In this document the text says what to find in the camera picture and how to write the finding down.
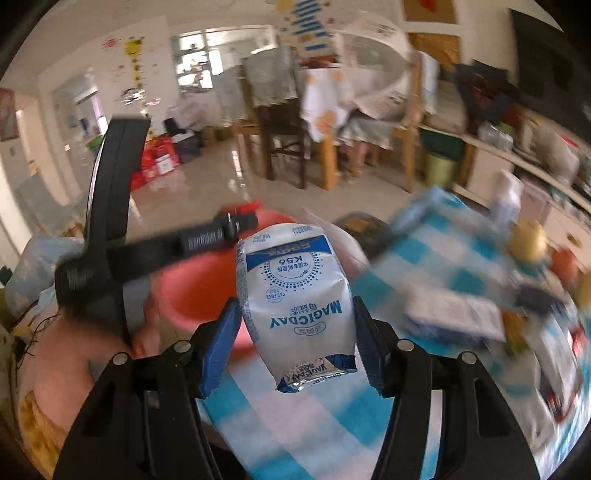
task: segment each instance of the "yellow fruit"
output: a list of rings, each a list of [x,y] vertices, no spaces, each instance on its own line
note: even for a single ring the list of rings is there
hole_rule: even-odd
[[[536,264],[546,252],[546,232],[538,222],[519,222],[513,229],[509,251],[520,263]]]

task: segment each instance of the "bottle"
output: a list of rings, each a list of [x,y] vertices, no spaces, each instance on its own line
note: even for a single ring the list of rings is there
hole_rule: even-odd
[[[489,206],[489,219],[494,231],[507,239],[521,210],[523,183],[512,173],[501,170],[495,189],[495,197]]]

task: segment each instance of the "plastic bag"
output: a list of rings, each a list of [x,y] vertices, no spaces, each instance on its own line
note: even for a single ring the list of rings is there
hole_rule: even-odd
[[[279,391],[357,370],[349,283],[322,228],[282,223],[240,241],[236,289]]]

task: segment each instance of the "person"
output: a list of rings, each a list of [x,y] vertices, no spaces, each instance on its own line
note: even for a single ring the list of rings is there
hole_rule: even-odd
[[[121,338],[61,309],[38,338],[34,357],[25,360],[34,376],[19,404],[19,427],[35,467],[53,476],[61,448],[92,390],[90,365],[106,365],[119,352],[134,359],[160,353],[160,312],[152,297],[144,304],[145,323],[129,347]]]

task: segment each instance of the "white container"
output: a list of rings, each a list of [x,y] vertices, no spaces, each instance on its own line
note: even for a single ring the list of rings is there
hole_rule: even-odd
[[[524,181],[523,194],[521,195],[521,210],[519,221],[538,222],[543,225],[550,208],[550,195],[541,187]]]
[[[512,173],[501,170],[497,177],[495,197],[489,206],[489,218],[496,233],[508,235],[521,210],[523,183]]]

